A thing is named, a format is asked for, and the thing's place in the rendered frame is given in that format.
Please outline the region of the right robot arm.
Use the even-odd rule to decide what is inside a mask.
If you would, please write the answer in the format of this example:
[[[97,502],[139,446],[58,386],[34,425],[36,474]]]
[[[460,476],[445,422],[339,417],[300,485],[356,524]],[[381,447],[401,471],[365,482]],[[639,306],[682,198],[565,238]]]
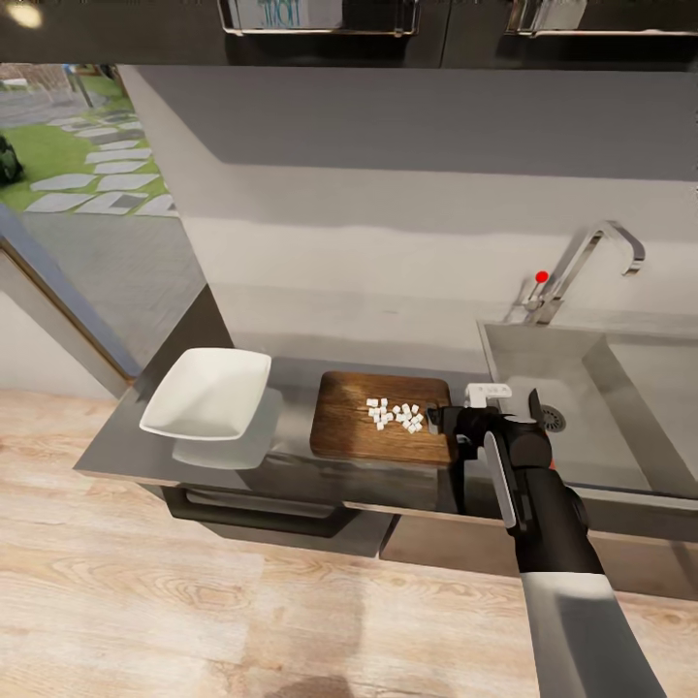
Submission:
[[[540,698],[668,698],[587,539],[580,496],[553,470],[548,434],[532,418],[500,414],[501,383],[468,383],[463,406],[428,408],[444,434],[484,447],[515,554]]]

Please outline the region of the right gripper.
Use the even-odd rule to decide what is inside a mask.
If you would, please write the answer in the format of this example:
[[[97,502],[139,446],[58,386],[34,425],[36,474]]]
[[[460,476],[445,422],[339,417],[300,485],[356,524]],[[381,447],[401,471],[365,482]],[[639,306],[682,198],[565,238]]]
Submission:
[[[471,429],[473,423],[481,415],[499,415],[499,409],[495,406],[487,408],[464,408],[463,406],[443,406],[438,409],[428,408],[428,418],[434,426],[441,426],[444,434],[464,434],[476,443]]]

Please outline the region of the parer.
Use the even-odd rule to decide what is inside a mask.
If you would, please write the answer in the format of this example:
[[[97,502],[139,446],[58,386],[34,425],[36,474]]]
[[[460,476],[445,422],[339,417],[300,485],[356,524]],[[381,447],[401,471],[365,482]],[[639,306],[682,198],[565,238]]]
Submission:
[[[538,421],[539,427],[543,431],[546,431],[546,427],[544,426],[544,418],[542,417],[542,409],[540,408],[540,401],[538,399],[538,392],[536,389],[532,391],[530,402],[532,407],[532,420]]]

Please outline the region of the bowl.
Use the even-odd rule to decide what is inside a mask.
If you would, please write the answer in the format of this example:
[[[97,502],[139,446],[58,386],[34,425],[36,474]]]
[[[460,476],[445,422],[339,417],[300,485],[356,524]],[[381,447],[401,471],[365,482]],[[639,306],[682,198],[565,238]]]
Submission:
[[[195,439],[241,439],[265,393],[271,356],[231,348],[190,348],[150,399],[140,427]]]

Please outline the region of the cutting board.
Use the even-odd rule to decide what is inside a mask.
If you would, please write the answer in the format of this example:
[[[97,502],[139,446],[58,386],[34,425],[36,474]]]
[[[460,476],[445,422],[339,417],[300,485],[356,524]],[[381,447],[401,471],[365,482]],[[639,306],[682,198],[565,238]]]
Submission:
[[[385,405],[383,407],[383,400]],[[389,422],[379,428],[368,415],[375,402]],[[421,464],[455,464],[460,458],[456,434],[428,430],[426,402],[452,406],[449,385],[442,379],[327,371],[321,379],[309,447],[319,455],[358,459],[400,460]],[[398,419],[404,404],[421,417],[410,430]]]

